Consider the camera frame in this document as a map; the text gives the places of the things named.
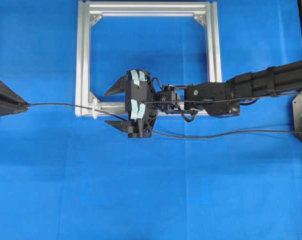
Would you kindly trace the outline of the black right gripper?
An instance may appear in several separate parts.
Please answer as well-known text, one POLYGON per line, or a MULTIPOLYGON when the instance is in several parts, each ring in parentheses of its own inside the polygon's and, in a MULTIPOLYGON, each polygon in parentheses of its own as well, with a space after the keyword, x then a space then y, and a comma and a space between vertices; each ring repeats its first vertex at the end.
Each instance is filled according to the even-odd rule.
POLYGON ((149 138, 159 112, 165 114, 181 114, 180 96, 175 92, 175 86, 162 85, 156 91, 154 82, 158 78, 142 69, 127 71, 106 92, 105 96, 125 92, 125 110, 127 120, 105 120, 104 123, 127 133, 129 138, 149 138))

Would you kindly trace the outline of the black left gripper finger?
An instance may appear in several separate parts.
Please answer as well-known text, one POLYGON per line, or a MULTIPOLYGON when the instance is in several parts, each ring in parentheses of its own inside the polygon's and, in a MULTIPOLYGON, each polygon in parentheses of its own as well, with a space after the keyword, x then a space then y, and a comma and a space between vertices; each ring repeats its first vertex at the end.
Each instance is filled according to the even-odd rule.
POLYGON ((19 113, 27 112, 28 108, 23 106, 0 106, 0 117, 6 115, 15 115, 19 113))
POLYGON ((28 103, 0 80, 0 101, 25 107, 28 103))

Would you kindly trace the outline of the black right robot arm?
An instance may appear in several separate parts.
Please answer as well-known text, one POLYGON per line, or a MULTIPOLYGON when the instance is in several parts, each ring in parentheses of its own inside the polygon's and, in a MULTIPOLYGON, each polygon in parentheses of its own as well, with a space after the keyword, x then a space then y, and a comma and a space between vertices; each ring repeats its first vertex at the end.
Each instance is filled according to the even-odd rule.
POLYGON ((200 111, 216 118, 240 115, 240 107, 263 97, 302 91, 302 61, 259 72, 237 75, 226 82, 206 82, 175 86, 160 84, 156 91, 150 73, 129 70, 105 93, 124 93, 128 119, 106 121, 129 138, 150 138, 159 112, 181 115, 191 122, 200 111))

